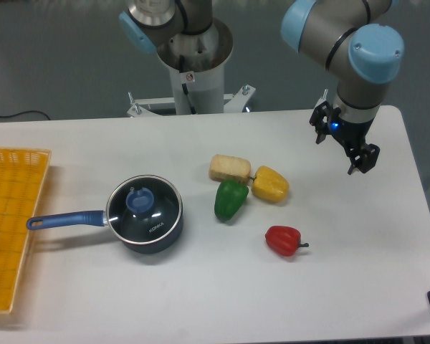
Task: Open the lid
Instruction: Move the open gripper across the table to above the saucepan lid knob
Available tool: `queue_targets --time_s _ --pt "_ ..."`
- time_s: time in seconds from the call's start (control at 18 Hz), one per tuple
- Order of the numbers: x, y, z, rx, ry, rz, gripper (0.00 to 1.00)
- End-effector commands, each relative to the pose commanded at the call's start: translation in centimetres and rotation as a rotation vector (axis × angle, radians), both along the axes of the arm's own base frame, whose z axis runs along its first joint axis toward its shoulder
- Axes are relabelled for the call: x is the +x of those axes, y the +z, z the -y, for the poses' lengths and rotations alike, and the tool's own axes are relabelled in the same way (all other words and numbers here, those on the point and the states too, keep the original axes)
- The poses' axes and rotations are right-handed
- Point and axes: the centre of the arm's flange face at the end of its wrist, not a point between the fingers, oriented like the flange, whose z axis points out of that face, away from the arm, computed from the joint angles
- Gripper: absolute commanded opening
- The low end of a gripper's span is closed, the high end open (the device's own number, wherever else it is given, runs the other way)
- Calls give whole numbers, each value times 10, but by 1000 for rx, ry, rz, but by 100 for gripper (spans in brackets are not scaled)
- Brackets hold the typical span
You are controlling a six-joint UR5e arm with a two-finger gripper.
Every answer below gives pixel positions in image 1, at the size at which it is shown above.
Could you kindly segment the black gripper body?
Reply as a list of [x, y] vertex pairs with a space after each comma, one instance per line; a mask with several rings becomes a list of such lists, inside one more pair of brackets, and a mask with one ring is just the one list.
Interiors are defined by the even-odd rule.
[[374, 153], [375, 146], [366, 143], [366, 135], [373, 123], [373, 117], [366, 117], [364, 110], [349, 112], [334, 107], [328, 116], [328, 130], [342, 145], [346, 153]]

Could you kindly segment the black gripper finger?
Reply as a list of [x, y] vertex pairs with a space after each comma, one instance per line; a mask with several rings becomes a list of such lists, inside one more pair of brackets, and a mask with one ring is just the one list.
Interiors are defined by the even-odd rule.
[[309, 123], [315, 129], [316, 143], [322, 143], [330, 134], [328, 116], [332, 114], [332, 106], [324, 100], [314, 107]]
[[378, 146], [366, 143], [357, 148], [350, 148], [348, 151], [350, 159], [348, 175], [352, 175], [356, 171], [361, 173], [369, 172], [376, 166], [380, 151]]

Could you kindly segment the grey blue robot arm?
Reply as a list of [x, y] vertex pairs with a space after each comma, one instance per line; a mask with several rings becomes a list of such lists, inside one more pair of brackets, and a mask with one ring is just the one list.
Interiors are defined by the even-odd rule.
[[[280, 26], [286, 44], [338, 79], [335, 99], [320, 98], [310, 124], [317, 142], [331, 136], [343, 147], [350, 171], [368, 172], [380, 153], [366, 135], [404, 54], [401, 35], [376, 23], [392, 6], [392, 1], [295, 1]], [[134, 47], [156, 54], [167, 67], [179, 115], [223, 113], [246, 104], [246, 89], [224, 99], [233, 37], [214, 17], [210, 1], [129, 1], [119, 22]]]

